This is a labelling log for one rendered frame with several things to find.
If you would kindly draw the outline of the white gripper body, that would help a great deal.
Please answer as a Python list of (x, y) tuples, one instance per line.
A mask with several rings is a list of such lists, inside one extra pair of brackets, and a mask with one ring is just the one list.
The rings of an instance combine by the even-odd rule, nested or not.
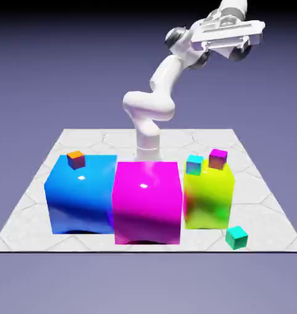
[(240, 21), (224, 26), (220, 23), (200, 26), (194, 31), (191, 45), (195, 50), (258, 45), (262, 40), (264, 28), (265, 23), (259, 20)]

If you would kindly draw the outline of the small magenta cube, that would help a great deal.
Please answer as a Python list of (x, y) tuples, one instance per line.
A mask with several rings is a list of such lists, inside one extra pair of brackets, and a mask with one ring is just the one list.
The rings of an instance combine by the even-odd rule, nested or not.
[(222, 170), (227, 162), (228, 152), (225, 150), (212, 149), (209, 154), (208, 166), (212, 169)]

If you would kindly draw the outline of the small orange cube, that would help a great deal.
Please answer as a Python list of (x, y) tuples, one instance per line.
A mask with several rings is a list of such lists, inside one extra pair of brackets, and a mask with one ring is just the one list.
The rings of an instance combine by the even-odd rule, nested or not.
[(73, 169), (77, 170), (82, 167), (85, 167), (85, 154), (81, 151), (72, 151), (67, 154), (68, 165)]

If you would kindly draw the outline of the small cyan cube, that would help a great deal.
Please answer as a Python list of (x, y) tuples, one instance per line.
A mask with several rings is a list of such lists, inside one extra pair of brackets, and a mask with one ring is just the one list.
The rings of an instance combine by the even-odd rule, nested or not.
[(186, 174), (200, 175), (204, 158), (199, 155), (189, 155), (186, 161)]

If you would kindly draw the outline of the large magenta box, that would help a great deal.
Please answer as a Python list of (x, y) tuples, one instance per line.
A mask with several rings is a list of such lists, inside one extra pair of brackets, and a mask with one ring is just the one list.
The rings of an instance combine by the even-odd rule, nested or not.
[(176, 162), (118, 162), (112, 192), (115, 244), (179, 244), (182, 199)]

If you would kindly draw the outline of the small teal cube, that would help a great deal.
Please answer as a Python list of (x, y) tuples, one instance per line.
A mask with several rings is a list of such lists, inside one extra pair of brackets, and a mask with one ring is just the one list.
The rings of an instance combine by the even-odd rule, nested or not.
[(247, 240), (248, 234), (241, 226), (235, 226), (226, 230), (225, 241), (233, 250), (246, 247)]

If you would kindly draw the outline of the large yellow-green box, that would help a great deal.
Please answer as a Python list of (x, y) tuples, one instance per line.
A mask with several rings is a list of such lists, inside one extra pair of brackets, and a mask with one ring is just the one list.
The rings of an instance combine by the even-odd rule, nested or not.
[(198, 175), (183, 176), (186, 229), (226, 229), (229, 225), (235, 178), (228, 164), (222, 170), (204, 159)]

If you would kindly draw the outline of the large blue box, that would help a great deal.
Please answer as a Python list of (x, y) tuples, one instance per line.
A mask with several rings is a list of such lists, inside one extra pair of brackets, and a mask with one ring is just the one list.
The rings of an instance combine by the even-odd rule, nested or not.
[(44, 184), (52, 233), (113, 233), (116, 163), (116, 155), (86, 155), (74, 170), (59, 156)]

